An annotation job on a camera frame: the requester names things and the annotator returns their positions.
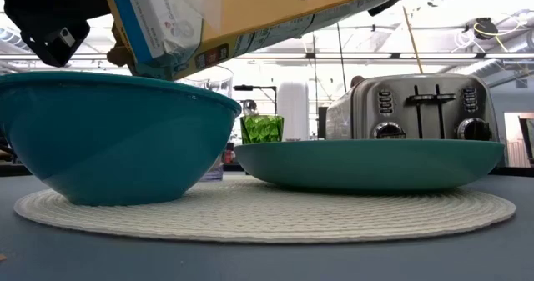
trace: white cylinder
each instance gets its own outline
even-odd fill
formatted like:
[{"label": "white cylinder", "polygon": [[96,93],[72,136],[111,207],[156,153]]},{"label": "white cylinder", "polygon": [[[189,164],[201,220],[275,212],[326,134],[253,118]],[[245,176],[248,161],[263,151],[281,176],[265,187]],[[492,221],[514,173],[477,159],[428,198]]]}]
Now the white cylinder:
[{"label": "white cylinder", "polygon": [[283,141],[310,138],[308,83],[282,81],[278,86],[278,114],[284,118]]}]

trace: box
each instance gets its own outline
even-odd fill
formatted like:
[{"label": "box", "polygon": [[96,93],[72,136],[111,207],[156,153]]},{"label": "box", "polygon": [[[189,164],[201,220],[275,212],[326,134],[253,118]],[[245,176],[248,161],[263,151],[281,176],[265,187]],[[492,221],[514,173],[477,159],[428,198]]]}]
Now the box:
[{"label": "box", "polygon": [[389,0],[108,0],[137,74],[176,80]]}]

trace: white placemat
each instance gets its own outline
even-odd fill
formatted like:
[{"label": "white placemat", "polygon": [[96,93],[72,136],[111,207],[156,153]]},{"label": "white placemat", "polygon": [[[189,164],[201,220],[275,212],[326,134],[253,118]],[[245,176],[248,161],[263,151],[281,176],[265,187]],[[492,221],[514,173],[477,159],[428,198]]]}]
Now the white placemat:
[{"label": "white placemat", "polygon": [[510,218],[516,206],[469,190],[405,196],[285,191],[251,177],[198,183],[181,199],[128,207],[76,206],[52,190],[15,204],[24,218],[139,238],[242,243],[341,243],[467,232]]}]

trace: clear container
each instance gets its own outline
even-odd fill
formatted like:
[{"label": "clear container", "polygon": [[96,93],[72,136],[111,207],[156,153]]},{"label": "clear container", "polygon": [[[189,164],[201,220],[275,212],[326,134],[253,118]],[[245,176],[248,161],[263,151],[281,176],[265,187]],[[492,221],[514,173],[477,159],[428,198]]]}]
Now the clear container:
[{"label": "clear container", "polygon": [[[232,97],[232,79],[234,73],[227,68],[215,66],[198,73],[192,74],[187,78],[180,79],[178,83],[192,85],[209,91],[223,94],[229,98]],[[224,151],[215,160],[211,169],[200,179],[200,181],[222,181],[223,180],[223,156]]]}]

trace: toaster knob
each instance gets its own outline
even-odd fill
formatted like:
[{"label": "toaster knob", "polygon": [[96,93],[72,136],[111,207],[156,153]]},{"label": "toaster knob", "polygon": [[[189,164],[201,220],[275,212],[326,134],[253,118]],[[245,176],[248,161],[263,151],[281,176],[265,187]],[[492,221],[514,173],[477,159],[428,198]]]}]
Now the toaster knob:
[{"label": "toaster knob", "polygon": [[468,118],[460,123],[457,129],[458,139],[491,140],[490,124],[480,118]]},{"label": "toaster knob", "polygon": [[373,136],[377,139],[406,138],[401,126],[393,122],[379,123],[373,131]]}]

